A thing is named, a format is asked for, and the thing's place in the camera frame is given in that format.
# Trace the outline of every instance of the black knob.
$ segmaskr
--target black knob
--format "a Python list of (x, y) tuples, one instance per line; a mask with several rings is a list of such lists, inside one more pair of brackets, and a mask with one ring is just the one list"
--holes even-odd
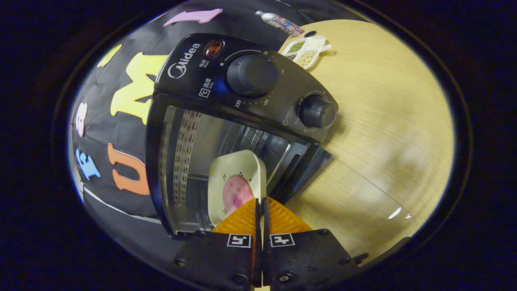
[(307, 127), (327, 128), (336, 119), (337, 108), (320, 95), (307, 97), (300, 107), (300, 119)]
[(226, 79), (235, 93), (245, 97), (258, 97), (276, 86), (278, 69), (268, 56), (242, 55), (230, 63)]

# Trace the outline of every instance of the wooden table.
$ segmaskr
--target wooden table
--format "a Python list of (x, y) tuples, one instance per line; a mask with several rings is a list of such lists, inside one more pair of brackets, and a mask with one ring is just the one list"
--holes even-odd
[(425, 63), (388, 31), (355, 20), (302, 28), (332, 45), (309, 72), (339, 114), (323, 143), (335, 159), (287, 206), (314, 229), (329, 228), (352, 256), (370, 253), (366, 263), (411, 236), (439, 202), (452, 167), (452, 117)]

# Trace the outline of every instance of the white stripe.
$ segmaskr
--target white stripe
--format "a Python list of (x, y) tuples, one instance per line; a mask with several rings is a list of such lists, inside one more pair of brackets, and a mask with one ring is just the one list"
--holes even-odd
[(85, 190), (86, 192), (88, 192), (88, 194), (90, 194), (90, 195), (91, 195), (92, 197), (94, 197), (96, 200), (98, 200), (99, 202), (101, 202), (102, 204), (104, 204), (104, 205), (106, 205), (106, 206), (108, 206), (108, 207), (111, 207), (111, 208), (115, 209), (115, 210), (116, 210), (116, 211), (118, 211), (118, 212), (121, 212), (121, 213), (123, 213), (123, 214), (125, 214), (125, 215), (128, 215), (128, 216), (130, 216), (130, 217), (132, 217), (132, 218), (136, 218), (136, 219), (139, 219), (139, 220), (145, 220), (145, 221), (148, 221), (148, 222), (161, 224), (161, 221), (160, 221), (159, 219), (152, 219), (152, 218), (149, 218), (149, 217), (143, 217), (143, 216), (138, 216), (138, 215), (131, 215), (131, 214), (128, 214), (128, 213), (126, 213), (126, 212), (124, 212), (124, 211), (122, 211), (122, 210), (120, 210), (120, 209), (118, 209), (118, 208), (116, 208), (116, 207), (113, 207), (113, 206), (109, 205), (108, 203), (106, 203), (106, 202), (102, 201), (99, 197), (97, 197), (97, 195), (93, 194), (93, 193), (92, 193), (88, 188), (84, 187), (84, 190)]

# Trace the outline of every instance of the seeds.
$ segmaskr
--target seeds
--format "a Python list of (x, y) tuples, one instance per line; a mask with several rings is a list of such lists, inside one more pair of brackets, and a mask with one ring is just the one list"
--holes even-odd
[(302, 41), (302, 42), (299, 42), (299, 43), (295, 43), (288, 51), (288, 53), (290, 52), (297, 52), (301, 49), (301, 47), (303, 46), (303, 44), (305, 43), (305, 41)]
[(314, 59), (315, 56), (316, 56), (316, 52), (304, 53), (303, 55), (300, 56), (300, 58), (296, 61), (296, 63), (298, 65), (300, 65), (301, 67), (305, 68), (312, 62), (312, 60)]

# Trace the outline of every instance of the screw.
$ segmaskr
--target screw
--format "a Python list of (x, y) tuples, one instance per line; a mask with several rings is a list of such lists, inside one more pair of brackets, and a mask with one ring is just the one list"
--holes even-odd
[(233, 276), (233, 281), (235, 281), (235, 283), (244, 283), (246, 282), (246, 277), (241, 274), (238, 274)]
[(176, 264), (180, 267), (184, 267), (187, 265), (187, 263), (183, 260), (176, 260)]
[(338, 264), (339, 265), (346, 265), (346, 264), (348, 264), (348, 262), (350, 262), (350, 258), (346, 257), (344, 259), (339, 260)]

